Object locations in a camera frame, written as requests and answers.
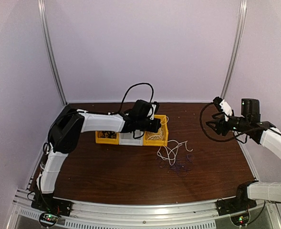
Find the white bin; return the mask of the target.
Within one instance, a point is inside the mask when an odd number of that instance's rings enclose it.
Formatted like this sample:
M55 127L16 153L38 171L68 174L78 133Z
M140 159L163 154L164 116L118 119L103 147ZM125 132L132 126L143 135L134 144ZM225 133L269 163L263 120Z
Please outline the white bin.
M142 146L143 137L134 139L132 133L120 133L119 134L119 145L123 146Z

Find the left frame post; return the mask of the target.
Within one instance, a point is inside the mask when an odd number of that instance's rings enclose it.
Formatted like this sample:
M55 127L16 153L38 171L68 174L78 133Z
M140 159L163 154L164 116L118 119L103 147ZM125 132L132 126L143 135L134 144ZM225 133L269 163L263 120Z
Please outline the left frame post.
M58 72L58 68L56 65L56 60L55 60L55 56L54 56L54 52L53 52L53 48L52 48L52 41L51 41L50 32L49 32L45 1L38 0L37 2L38 2L39 16L40 16L40 20L41 20L41 24L42 24L42 33L44 36L44 42L45 42L45 46L46 46L46 51L47 51L47 56L48 56L52 76L53 76L53 79L55 82L57 92L59 94L61 104L63 106L65 106L65 105L67 105L67 101L66 101L66 97L64 94L61 80L60 80L60 76L59 76L59 72Z

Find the aluminium front rail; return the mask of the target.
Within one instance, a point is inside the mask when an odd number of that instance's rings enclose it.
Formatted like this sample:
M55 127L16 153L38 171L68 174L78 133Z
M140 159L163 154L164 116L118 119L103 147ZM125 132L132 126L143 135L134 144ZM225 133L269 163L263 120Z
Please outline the aluminium front rail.
M236 214L221 216L219 200L170 205L109 205L72 201L69 216L61 216L51 229L281 229L277 205L266 202L260 216L246 227L236 226ZM31 208L27 193L17 192L5 229L43 229L39 216L43 211ZM28 220L22 225L22 219Z

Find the frame post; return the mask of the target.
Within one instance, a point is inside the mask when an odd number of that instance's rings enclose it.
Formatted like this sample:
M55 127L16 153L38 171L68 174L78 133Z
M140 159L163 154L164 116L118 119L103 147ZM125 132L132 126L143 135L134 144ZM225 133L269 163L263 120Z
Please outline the frame post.
M41 24L42 24L42 33L44 36L44 42L45 42L45 46L46 46L46 51L47 51L47 56L48 56L52 76L53 76L53 79L55 82L57 92L59 94L61 104L63 106L65 106L65 105L67 105L67 101L66 101L66 97L64 94L61 80L60 80L60 76L59 76L59 72L58 72L58 68L56 65L56 60L55 60L55 56L54 56L54 52L53 52L53 48L52 48L52 41L51 41L50 32L49 32L45 1L38 0L37 2L38 2L39 16L40 16L40 20L41 20Z
M239 48L241 45L241 41L242 41L244 29L245 29L247 10L248 10L248 1L241 0L240 6L239 6L236 32L235 32L234 42L233 42L233 46L232 46L232 52L230 55L226 78L225 78L223 88L221 91L221 95L220 95L221 98L225 98L227 95L227 92L229 90L230 82L231 82L231 79L232 79L232 76L234 73L234 69L235 69L235 65L236 65L236 62L238 59Z

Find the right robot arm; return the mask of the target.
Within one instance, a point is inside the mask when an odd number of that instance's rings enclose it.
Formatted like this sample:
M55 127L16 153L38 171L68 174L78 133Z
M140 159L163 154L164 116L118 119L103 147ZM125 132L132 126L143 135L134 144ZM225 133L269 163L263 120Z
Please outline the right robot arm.
M203 122L200 127L211 128L217 135L226 136L228 132L235 135L228 139L215 139L206 131L205 136L215 142L229 142L241 135L246 135L258 145L270 150L281 160L281 131L269 121L261 121L260 102L257 99L243 98L241 100L241 116L235 116L233 109L226 100L215 97L211 102L218 111L212 115L212 120ZM243 210L250 206L251 201L265 200L281 203L281 182L247 182L237 188L236 197L232 200L235 210Z

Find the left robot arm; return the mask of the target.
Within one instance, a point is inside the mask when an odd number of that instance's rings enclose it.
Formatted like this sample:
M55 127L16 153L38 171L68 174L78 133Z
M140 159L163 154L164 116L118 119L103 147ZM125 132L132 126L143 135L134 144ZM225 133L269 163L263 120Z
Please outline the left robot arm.
M161 120L155 117L158 102L137 100L125 112L92 113L65 106L51 125L43 146L40 173L34 186L35 200L46 212L56 208L55 183L66 157L73 152L81 133L110 131L114 133L158 132Z

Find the yellow bin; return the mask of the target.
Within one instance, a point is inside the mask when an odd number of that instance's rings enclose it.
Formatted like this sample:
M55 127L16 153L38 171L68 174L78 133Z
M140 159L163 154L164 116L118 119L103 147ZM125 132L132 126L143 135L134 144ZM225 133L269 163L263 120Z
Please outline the yellow bin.
M157 133L145 132L143 145L144 146L167 146L168 143L168 116L164 114L156 114L155 118L160 119L161 127Z
M113 131L96 131L95 142L97 144L119 145L119 133Z

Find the left circuit board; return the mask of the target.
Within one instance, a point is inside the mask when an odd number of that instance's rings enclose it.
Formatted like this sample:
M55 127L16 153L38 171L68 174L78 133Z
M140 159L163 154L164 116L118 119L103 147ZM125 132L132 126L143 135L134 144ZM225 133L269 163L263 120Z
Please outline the left circuit board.
M39 216L39 223L44 227L47 227L47 226L51 227L57 223L58 219L59 219L59 217L56 215L53 215L48 212L43 212Z

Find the right circuit board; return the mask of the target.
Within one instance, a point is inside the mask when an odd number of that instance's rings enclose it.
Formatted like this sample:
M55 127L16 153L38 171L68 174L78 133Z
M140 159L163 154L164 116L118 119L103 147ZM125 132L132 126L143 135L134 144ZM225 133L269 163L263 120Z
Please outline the right circuit board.
M248 223L250 217L248 215L236 215L231 217L231 221L235 226L243 226Z

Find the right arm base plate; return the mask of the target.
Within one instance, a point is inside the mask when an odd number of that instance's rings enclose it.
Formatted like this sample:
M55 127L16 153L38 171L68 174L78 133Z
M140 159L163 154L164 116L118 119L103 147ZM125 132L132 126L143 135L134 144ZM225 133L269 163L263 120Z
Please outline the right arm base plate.
M246 211L256 206L257 203L255 200L251 200L251 199L242 200L237 197L229 198L229 199L219 198L216 201L216 208L219 216Z

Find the right frame post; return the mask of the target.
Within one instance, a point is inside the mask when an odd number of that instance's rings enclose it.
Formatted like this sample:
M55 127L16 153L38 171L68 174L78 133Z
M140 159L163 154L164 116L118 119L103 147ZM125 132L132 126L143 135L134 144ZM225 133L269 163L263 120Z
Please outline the right frame post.
M232 46L232 52L230 55L226 78L225 78L223 88L221 91L221 95L220 95L221 98L225 98L227 95L227 92L229 90L230 82L231 82L231 79L232 79L232 76L234 73L234 69L235 69L235 65L236 65L236 62L238 59L239 48L241 45L241 41L242 41L244 29L245 29L247 10L248 10L248 1L241 0L240 6L239 6L236 32L235 32L234 42L233 42L233 46Z

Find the circuit board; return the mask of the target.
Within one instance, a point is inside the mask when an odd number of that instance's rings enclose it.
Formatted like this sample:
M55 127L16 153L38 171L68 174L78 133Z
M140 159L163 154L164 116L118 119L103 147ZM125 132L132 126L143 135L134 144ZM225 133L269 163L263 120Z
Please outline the circuit board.
M243 226L248 223L250 217L248 215L236 215L231 217L231 221L235 226Z
M59 217L56 215L53 215L48 212L43 212L39 216L39 223L44 227L47 227L47 226L51 227L57 223L58 219L59 219Z

